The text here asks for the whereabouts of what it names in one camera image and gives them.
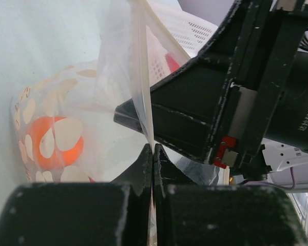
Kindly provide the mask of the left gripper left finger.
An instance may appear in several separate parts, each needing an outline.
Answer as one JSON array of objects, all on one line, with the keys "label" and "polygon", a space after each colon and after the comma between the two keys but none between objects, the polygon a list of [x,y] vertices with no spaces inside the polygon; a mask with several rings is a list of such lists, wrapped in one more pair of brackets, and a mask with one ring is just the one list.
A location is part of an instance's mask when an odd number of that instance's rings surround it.
[{"label": "left gripper left finger", "polygon": [[0,245],[148,245],[153,155],[111,182],[17,187],[0,215]]}]

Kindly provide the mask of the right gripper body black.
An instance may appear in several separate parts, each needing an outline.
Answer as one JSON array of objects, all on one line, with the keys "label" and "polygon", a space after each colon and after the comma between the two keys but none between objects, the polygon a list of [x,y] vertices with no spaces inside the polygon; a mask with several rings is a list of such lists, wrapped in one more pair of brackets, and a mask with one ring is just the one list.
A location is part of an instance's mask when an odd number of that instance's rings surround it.
[{"label": "right gripper body black", "polygon": [[269,173],[286,151],[308,154],[308,1],[246,1],[246,47],[227,70],[208,162],[245,177]]}]

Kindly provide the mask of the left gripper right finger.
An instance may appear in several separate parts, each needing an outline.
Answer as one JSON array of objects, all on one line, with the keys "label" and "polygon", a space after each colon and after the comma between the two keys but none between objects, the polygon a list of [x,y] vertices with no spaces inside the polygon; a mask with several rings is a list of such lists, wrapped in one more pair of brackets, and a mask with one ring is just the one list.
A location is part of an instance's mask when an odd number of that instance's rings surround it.
[{"label": "left gripper right finger", "polygon": [[284,191],[198,185],[160,144],[153,155],[153,195],[158,245],[308,245]]}]

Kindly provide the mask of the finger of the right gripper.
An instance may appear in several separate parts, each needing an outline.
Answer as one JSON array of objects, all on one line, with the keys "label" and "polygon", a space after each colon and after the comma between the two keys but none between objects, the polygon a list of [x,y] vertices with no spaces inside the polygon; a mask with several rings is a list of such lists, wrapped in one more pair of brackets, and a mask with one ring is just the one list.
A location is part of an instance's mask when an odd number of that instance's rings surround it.
[{"label": "finger of the right gripper", "polygon": [[231,60],[227,55],[198,56],[150,87],[155,141],[191,160],[205,162]]},{"label": "finger of the right gripper", "polygon": [[196,65],[212,66],[213,59],[227,58],[240,66],[246,47],[246,1],[234,1],[213,36],[196,56]]}]

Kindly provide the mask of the clear polka dot zip bag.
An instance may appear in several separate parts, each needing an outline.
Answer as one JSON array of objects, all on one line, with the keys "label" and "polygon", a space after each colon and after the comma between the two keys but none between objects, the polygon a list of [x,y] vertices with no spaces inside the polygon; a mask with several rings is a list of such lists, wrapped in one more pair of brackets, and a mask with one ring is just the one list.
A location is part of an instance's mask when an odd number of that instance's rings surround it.
[{"label": "clear polka dot zip bag", "polygon": [[[98,60],[71,65],[29,86],[16,102],[14,123],[29,182],[111,181],[145,145],[154,146],[147,2],[111,1]],[[84,148],[74,164],[43,170],[29,159],[26,131],[44,116],[82,122]]]}]

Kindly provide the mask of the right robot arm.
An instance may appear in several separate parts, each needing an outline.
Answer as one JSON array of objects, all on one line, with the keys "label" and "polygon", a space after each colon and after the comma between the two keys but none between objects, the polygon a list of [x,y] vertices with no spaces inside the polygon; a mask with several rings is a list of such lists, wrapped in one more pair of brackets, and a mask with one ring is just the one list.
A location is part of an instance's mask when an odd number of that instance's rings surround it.
[{"label": "right robot arm", "polygon": [[197,56],[150,88],[154,139],[258,180],[308,154],[308,4],[234,1]]}]

